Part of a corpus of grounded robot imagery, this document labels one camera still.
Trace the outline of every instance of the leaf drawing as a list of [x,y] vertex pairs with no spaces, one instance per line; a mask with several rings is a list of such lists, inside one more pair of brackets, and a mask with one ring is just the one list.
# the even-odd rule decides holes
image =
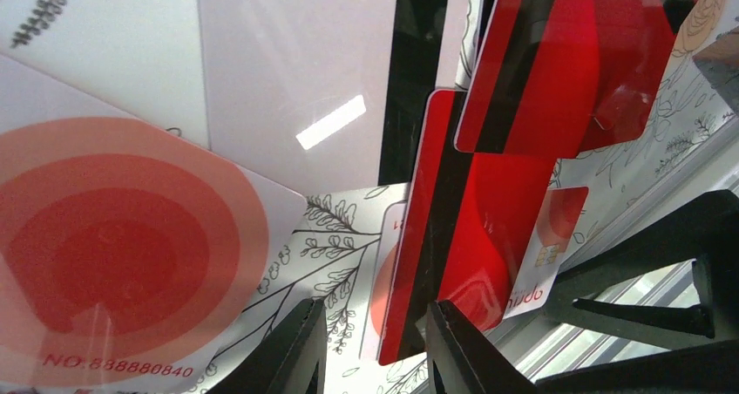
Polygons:
[[355,373],[355,372],[357,372],[358,370],[359,370],[359,367],[358,367],[358,366],[357,366],[356,368],[352,368],[352,369],[350,369],[350,370],[346,370],[346,371],[344,371],[344,372],[342,373],[342,377],[344,377],[344,378],[346,378],[346,377],[351,377],[351,376],[352,376],[352,375],[354,375],[354,373]]
[[704,101],[704,100],[706,100],[706,97],[707,97],[707,96],[708,96],[708,94],[707,94],[707,93],[703,93],[703,94],[702,94],[702,95],[701,95],[701,96],[700,96],[700,97],[698,98],[698,100],[696,100],[696,101],[695,101],[695,107],[697,108],[698,106],[700,106],[700,105],[701,105],[701,104],[703,103],[703,101]]
[[277,254],[277,257],[280,258],[280,263],[282,263],[282,266],[287,266],[287,264],[290,263],[290,248],[287,244],[282,246],[282,250],[280,250],[280,253]]
[[715,131],[715,118],[716,116],[708,115],[704,112],[695,119],[694,130],[683,132],[668,141],[668,145],[665,148],[667,156],[664,159],[660,159],[659,165],[654,170],[654,174],[660,176],[672,170],[693,148],[709,139]]
[[66,5],[67,0],[37,0],[36,9],[31,11],[31,16],[13,33],[10,48],[28,45],[34,37],[48,30]]
[[329,309],[332,309],[339,300],[343,300],[351,294],[358,270],[359,265],[354,268],[331,272],[329,273],[328,282],[317,283],[313,287],[319,294],[322,294],[319,296],[324,299]]
[[352,337],[351,331],[354,330],[354,324],[349,323],[349,319],[353,317],[356,317],[356,312],[347,309],[346,306],[326,317],[329,331],[328,342],[334,344],[332,350],[339,355],[343,353],[343,348],[347,346],[347,339]]
[[410,394],[426,379],[428,379],[428,364],[424,358],[418,365],[414,366],[408,373],[401,376],[385,394]]
[[364,199],[371,200],[372,198],[376,198],[382,195],[385,191],[387,191],[388,188],[390,188],[390,185],[385,185],[384,187],[376,187],[370,190],[369,192],[367,192],[367,194],[364,195]]
[[324,230],[355,233],[356,230],[352,227],[355,214],[356,204],[347,205],[346,200],[340,200],[333,206],[331,195],[325,195],[323,198],[308,197],[308,209],[305,216]]
[[325,256],[329,259],[335,259],[339,255],[354,250],[354,239],[351,237],[345,237],[343,240],[345,246],[342,246],[342,239],[338,235],[334,234],[329,237],[328,246],[319,246],[318,240],[309,237],[305,239],[306,247],[301,250],[301,257],[310,256],[313,259]]
[[680,100],[677,101],[675,112],[680,112],[683,109],[685,109],[688,104],[698,95],[698,92],[703,87],[703,84],[706,83],[706,78],[703,77],[701,74],[696,74],[695,77],[690,81],[690,84],[688,87],[686,87],[681,95]]
[[403,361],[395,362],[390,366],[388,369],[388,373],[385,375],[385,379],[389,383],[396,383],[403,378],[403,374],[400,373],[401,368],[403,368]]

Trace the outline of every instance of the white card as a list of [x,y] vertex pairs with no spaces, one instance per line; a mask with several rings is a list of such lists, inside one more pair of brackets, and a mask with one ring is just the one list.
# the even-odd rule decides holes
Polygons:
[[3,56],[0,101],[0,382],[194,384],[305,199]]
[[[396,3],[200,0],[214,152],[302,194],[376,186]],[[467,0],[447,3],[437,83],[453,86]]]
[[397,254],[397,244],[403,227],[406,202],[398,202],[385,210],[380,247],[377,251],[375,276],[372,280],[372,292],[369,299],[367,318],[364,323],[360,359],[375,359],[380,353],[380,338],[385,323],[385,313],[390,297],[393,273]]
[[208,147],[198,0],[0,0],[0,52]]
[[557,277],[559,265],[576,247],[570,242],[587,195],[587,187],[546,191],[503,318],[517,316],[544,305],[554,278]]

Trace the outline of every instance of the floral line drawing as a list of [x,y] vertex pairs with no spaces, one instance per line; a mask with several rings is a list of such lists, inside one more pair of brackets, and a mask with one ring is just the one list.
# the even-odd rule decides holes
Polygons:
[[393,372],[393,368],[397,365],[397,370],[400,369],[402,362],[398,362],[390,368],[388,371],[387,382],[391,383],[391,387],[386,391],[380,391],[378,387],[377,392],[380,394],[410,394],[415,390],[418,385],[422,384],[429,377],[428,364],[426,358],[419,362],[416,366],[411,368],[408,372],[403,375],[397,375],[397,372]]
[[327,194],[323,197],[308,197],[308,210],[305,217],[325,230],[357,233],[352,228],[355,214],[356,204],[347,205],[346,200],[340,200],[339,203],[333,205],[331,195]]
[[[728,112],[722,116],[723,119],[729,118],[732,112]],[[716,116],[703,113],[695,120],[695,129],[686,131],[672,138],[665,149],[667,158],[661,159],[658,167],[654,169],[654,174],[660,176],[672,170],[684,156],[696,146],[704,143],[715,132]]]
[[[293,234],[298,233],[316,233],[316,234],[336,234],[340,232],[336,232],[334,230],[310,230],[306,228],[297,228],[293,231]],[[353,231],[351,232],[352,235],[380,235],[381,233],[361,233],[359,231]]]
[[677,33],[673,56],[683,57],[700,48],[718,24],[725,4],[726,0],[698,0]]
[[[268,326],[268,331],[267,331],[267,333],[265,333],[265,335],[269,334],[269,331],[275,325],[275,322],[277,320],[277,317],[280,315],[280,311],[281,311],[282,306],[287,301],[287,299],[288,299],[290,293],[292,292],[293,288],[295,287],[295,285],[297,285],[299,282],[302,282],[306,278],[308,278],[308,277],[310,277],[312,275],[317,274],[318,272],[324,270],[328,266],[330,266],[330,265],[332,265],[332,264],[334,264],[336,262],[339,262],[339,261],[347,258],[348,256],[356,255],[357,253],[360,253],[360,252],[363,252],[364,253],[370,246],[372,246],[373,244],[377,244],[379,241],[380,241],[380,239],[375,239],[375,240],[370,241],[370,242],[368,242],[368,243],[366,243],[366,244],[364,244],[364,245],[362,245],[362,246],[360,246],[358,248],[355,248],[355,249],[349,251],[348,253],[345,253],[344,255],[342,255],[340,257],[336,257],[331,262],[326,263],[325,265],[321,266],[320,268],[311,271],[310,273],[308,273],[308,274],[306,274],[306,275],[304,275],[304,276],[302,276],[302,277],[294,280],[289,285],[276,290],[274,293],[272,293],[270,295],[267,295],[264,298],[260,299],[259,301],[254,302],[253,304],[251,304],[248,307],[246,307],[241,312],[242,314],[248,312],[249,310],[251,310],[252,308],[256,307],[257,305],[265,302],[266,300],[269,300],[272,297],[277,296],[278,294],[283,294],[282,299],[280,301],[279,307],[275,310],[275,312],[272,315],[270,315],[269,317],[267,317],[267,319],[264,322],[262,322],[256,329],[252,330],[251,332],[247,333],[245,336],[239,338],[238,340],[234,341],[233,343],[229,344],[228,346],[226,346],[222,350],[220,350],[220,352],[214,357],[214,359],[216,357],[219,357],[220,355],[224,354],[228,350],[232,349],[234,346],[238,345],[239,343],[243,342],[244,340],[248,339],[249,337],[253,336],[255,333],[257,333],[258,331],[262,330],[265,326]],[[360,263],[361,263],[361,259],[356,264],[356,267],[357,268],[359,268]]]
[[66,5],[67,0],[37,0],[36,9],[31,11],[32,16],[26,19],[26,22],[21,24],[18,31],[13,34],[10,48],[28,45],[33,37],[37,37],[41,35],[42,31],[48,30],[51,23],[62,14],[63,7]]
[[351,332],[355,329],[354,324],[350,323],[349,319],[356,317],[356,312],[349,309],[349,301],[352,294],[354,294],[356,277],[359,274],[359,268],[362,266],[362,260],[368,247],[369,245],[362,250],[362,254],[353,268],[331,272],[329,273],[330,282],[322,282],[314,286],[317,292],[324,294],[317,298],[323,299],[328,309],[332,309],[339,300],[345,300],[339,310],[326,317],[328,321],[328,343],[334,344],[332,350],[339,355],[342,354],[342,349],[347,345],[346,340],[352,337]]
[[371,200],[373,198],[376,198],[376,197],[382,195],[385,191],[387,191],[388,188],[390,188],[390,185],[385,185],[385,186],[382,186],[382,187],[376,187],[376,188],[370,190],[369,192],[367,192],[367,194],[364,195],[364,199],[365,200]]
[[[654,143],[662,142],[667,138],[672,125],[670,119],[673,116],[680,112],[693,112],[696,107],[707,101],[703,94],[700,94],[706,84],[706,80],[700,72],[696,72],[686,86],[675,87],[678,80],[693,64],[692,61],[692,54],[686,54],[681,58],[675,69],[662,80],[652,110],[649,113],[644,133],[638,139],[585,152],[580,154],[577,159],[586,159],[593,154],[604,153],[595,176],[600,176],[603,173],[607,174],[608,185],[613,188],[614,179],[620,169],[628,167],[640,157],[646,158]],[[561,166],[559,167],[558,177],[562,174]]]

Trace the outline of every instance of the botanical illustration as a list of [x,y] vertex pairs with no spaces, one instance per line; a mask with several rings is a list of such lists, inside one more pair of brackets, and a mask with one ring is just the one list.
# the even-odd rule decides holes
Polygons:
[[28,45],[34,37],[41,35],[62,15],[69,0],[37,0],[31,15],[13,33],[11,48]]
[[327,387],[349,394],[410,394],[418,387],[427,378],[423,356],[386,367],[358,359],[383,213],[404,200],[406,189],[399,184],[309,197],[302,223],[190,392],[217,384],[306,297],[322,299],[327,309]]
[[[575,160],[561,160],[552,186],[587,185],[590,194],[573,235],[580,245],[607,227],[658,180],[674,170],[705,143],[735,112],[707,80],[696,53],[711,44],[720,31],[733,30],[739,18],[724,15],[728,0],[699,0],[678,33],[678,40],[659,86],[645,132],[634,141],[584,152]],[[735,87],[736,70],[725,74]]]

